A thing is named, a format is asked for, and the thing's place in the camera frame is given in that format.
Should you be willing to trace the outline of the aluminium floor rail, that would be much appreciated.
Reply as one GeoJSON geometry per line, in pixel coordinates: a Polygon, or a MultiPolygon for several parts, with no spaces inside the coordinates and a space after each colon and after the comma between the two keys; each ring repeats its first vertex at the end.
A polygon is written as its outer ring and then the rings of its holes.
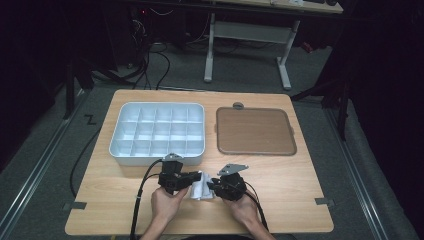
{"type": "Polygon", "coordinates": [[[352,187],[356,193],[357,199],[361,206],[362,212],[368,223],[368,226],[375,240],[389,240],[386,230],[381,222],[378,211],[375,207],[361,174],[355,164],[354,158],[345,140],[340,137],[337,129],[337,120],[333,110],[323,110],[327,121],[329,122],[332,132],[335,135],[338,145],[341,149],[343,159],[347,168],[347,173],[351,181],[352,187]]]}
{"type": "Polygon", "coordinates": [[[7,240],[50,166],[57,148],[90,92],[78,90],[76,106],[65,114],[64,93],[33,127],[11,163],[0,173],[0,240],[7,240]]]}

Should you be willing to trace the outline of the person's right hand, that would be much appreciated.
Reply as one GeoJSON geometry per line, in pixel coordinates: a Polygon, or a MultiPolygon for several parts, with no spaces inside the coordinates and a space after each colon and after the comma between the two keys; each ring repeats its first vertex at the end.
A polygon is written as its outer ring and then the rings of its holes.
{"type": "Polygon", "coordinates": [[[237,201],[223,200],[223,202],[229,207],[234,219],[247,229],[261,225],[257,206],[250,197],[244,195],[237,201]]]}

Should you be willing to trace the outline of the person's left hand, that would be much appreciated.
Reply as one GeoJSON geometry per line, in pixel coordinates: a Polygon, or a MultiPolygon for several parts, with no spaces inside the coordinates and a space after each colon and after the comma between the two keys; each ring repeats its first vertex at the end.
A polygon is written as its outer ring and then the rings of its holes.
{"type": "Polygon", "coordinates": [[[185,188],[172,195],[162,187],[156,189],[151,196],[153,219],[169,223],[177,214],[187,192],[185,188]]]}

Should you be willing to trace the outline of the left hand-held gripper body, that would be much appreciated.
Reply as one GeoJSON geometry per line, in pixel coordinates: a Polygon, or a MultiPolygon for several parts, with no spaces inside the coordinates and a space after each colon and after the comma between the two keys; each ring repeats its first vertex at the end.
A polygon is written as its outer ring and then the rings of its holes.
{"type": "Polygon", "coordinates": [[[188,179],[181,175],[183,167],[181,160],[182,157],[175,153],[170,153],[163,158],[158,183],[169,194],[173,194],[175,191],[180,191],[189,186],[188,179]]]}

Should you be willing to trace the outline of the desk with white frame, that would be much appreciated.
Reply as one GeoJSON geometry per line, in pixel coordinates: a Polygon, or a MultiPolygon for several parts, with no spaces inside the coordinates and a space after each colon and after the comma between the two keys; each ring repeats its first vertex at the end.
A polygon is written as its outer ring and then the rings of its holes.
{"type": "MultiPolygon", "coordinates": [[[[338,0],[211,0],[218,3],[229,3],[239,6],[265,7],[267,10],[288,10],[294,13],[342,14],[343,8],[338,0]]],[[[286,61],[298,32],[300,19],[295,18],[290,27],[276,24],[242,23],[237,20],[216,20],[210,15],[208,52],[206,56],[204,81],[213,79],[214,41],[216,38],[246,40],[263,43],[282,44],[282,55],[276,58],[282,86],[285,90],[292,88],[288,76],[286,61]]]]}

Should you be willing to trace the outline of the black metal stand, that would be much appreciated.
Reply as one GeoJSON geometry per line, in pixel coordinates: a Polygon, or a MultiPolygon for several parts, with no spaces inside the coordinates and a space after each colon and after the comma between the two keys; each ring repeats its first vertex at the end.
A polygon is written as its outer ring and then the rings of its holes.
{"type": "Polygon", "coordinates": [[[75,109],[75,82],[78,82],[83,90],[91,90],[94,82],[91,77],[91,70],[85,59],[73,58],[66,67],[66,105],[65,119],[69,119],[75,109]]]}
{"type": "Polygon", "coordinates": [[[301,93],[291,96],[292,101],[299,101],[308,96],[322,95],[321,106],[323,108],[338,108],[336,118],[336,130],[339,137],[345,141],[346,119],[348,117],[348,99],[349,99],[350,81],[346,79],[330,80],[313,86],[301,93]]]}

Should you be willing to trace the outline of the white ribbed cloth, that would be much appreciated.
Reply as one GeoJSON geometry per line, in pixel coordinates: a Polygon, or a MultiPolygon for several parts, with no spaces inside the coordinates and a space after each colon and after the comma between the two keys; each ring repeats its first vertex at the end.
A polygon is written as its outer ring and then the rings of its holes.
{"type": "Polygon", "coordinates": [[[214,197],[206,197],[207,189],[209,188],[208,184],[211,179],[209,174],[202,172],[201,180],[194,182],[191,186],[190,198],[194,200],[213,199],[214,197]]]}

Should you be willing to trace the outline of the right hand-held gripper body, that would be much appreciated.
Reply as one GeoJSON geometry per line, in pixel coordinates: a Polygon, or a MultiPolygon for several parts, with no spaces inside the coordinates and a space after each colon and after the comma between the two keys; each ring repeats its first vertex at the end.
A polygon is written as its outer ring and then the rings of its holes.
{"type": "Polygon", "coordinates": [[[225,200],[237,201],[246,192],[246,184],[239,174],[240,171],[248,169],[247,165],[226,164],[219,172],[220,185],[214,186],[218,197],[225,200]]]}

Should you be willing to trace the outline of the white compartment organizer box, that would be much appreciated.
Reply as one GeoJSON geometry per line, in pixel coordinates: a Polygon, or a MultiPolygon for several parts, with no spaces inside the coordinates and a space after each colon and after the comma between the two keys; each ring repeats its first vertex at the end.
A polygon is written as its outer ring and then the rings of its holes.
{"type": "Polygon", "coordinates": [[[123,166],[149,166],[169,154],[195,166],[204,151],[204,107],[185,102],[125,103],[109,146],[109,153],[123,166]]]}

